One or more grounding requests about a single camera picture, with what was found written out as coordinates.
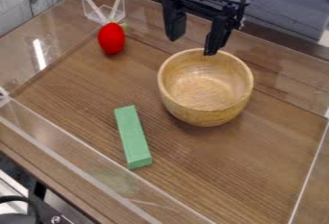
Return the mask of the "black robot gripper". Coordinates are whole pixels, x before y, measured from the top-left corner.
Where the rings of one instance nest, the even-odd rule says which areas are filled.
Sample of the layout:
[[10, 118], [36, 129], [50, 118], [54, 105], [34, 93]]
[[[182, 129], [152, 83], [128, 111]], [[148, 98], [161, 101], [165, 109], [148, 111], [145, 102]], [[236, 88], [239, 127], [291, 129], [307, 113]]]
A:
[[211, 30], [206, 36], [204, 56], [212, 56], [226, 44], [232, 28], [240, 29], [247, 0], [160, 0], [163, 7], [164, 31], [168, 40], [184, 35], [186, 12], [212, 19]]

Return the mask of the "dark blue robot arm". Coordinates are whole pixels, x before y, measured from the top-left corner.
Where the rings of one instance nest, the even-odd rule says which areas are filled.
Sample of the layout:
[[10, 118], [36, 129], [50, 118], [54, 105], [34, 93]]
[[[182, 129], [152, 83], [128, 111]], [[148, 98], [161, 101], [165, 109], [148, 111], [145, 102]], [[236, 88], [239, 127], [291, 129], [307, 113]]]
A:
[[211, 21], [206, 35], [204, 56], [211, 56], [226, 45], [231, 32], [243, 27], [247, 0], [159, 0], [163, 8], [164, 31], [168, 40], [177, 40], [186, 32], [190, 12]]

